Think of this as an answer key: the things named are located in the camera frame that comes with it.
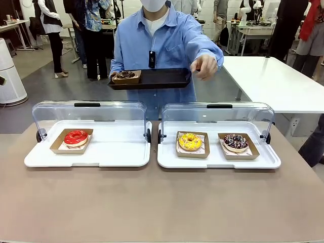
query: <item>red frosted donut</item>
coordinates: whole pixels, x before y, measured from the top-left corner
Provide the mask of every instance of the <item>red frosted donut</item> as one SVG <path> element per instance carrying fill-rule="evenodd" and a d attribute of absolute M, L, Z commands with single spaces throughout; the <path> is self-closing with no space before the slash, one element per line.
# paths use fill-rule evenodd
<path fill-rule="evenodd" d="M 64 143 L 68 147 L 79 147 L 84 145 L 88 140 L 88 134 L 82 130 L 75 130 L 69 132 L 65 138 Z"/>

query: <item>yellow frosted donut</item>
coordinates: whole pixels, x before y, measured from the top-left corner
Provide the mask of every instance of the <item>yellow frosted donut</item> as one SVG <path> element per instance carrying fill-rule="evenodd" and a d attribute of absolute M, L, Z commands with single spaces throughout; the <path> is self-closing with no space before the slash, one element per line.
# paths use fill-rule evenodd
<path fill-rule="evenodd" d="M 186 133 L 179 138 L 179 145 L 188 151 L 195 151 L 201 147 L 202 141 L 200 136 L 193 133 Z"/>

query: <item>white face mask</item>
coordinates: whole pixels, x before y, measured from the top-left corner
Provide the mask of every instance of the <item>white face mask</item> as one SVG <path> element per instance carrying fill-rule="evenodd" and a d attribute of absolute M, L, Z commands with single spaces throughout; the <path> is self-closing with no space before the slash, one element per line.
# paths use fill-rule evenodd
<path fill-rule="evenodd" d="M 166 4 L 166 0 L 141 0 L 141 3 L 147 11 L 155 13 Z"/>

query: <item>white air purifier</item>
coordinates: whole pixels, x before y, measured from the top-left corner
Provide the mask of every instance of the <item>white air purifier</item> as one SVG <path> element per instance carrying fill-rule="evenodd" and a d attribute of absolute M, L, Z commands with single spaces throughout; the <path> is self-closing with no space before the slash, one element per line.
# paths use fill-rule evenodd
<path fill-rule="evenodd" d="M 0 85 L 0 106 L 18 105 L 28 99 L 3 38 L 0 38 L 0 76 L 6 79 L 5 83 Z"/>

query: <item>patterned blue shirt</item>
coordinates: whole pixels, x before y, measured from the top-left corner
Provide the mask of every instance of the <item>patterned blue shirt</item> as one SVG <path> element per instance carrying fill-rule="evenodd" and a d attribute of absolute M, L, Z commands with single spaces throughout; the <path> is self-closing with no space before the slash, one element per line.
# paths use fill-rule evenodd
<path fill-rule="evenodd" d="M 85 28 L 98 32 L 102 29 L 99 6 L 107 10 L 111 0 L 85 0 L 86 1 L 86 23 Z M 92 9 L 88 8 L 88 1 L 92 1 Z"/>
<path fill-rule="evenodd" d="M 146 26 L 143 8 L 118 25 L 110 75 L 114 71 L 149 69 L 149 51 L 156 52 L 156 68 L 190 70 L 190 64 L 203 54 L 215 57 L 218 69 L 224 62 L 222 50 L 201 32 L 201 25 L 192 16 L 176 12 L 173 5 L 153 36 Z M 196 101 L 193 81 L 182 89 L 127 90 L 127 95 L 130 101 L 144 102 L 151 120 L 158 119 L 159 110 L 167 103 Z"/>

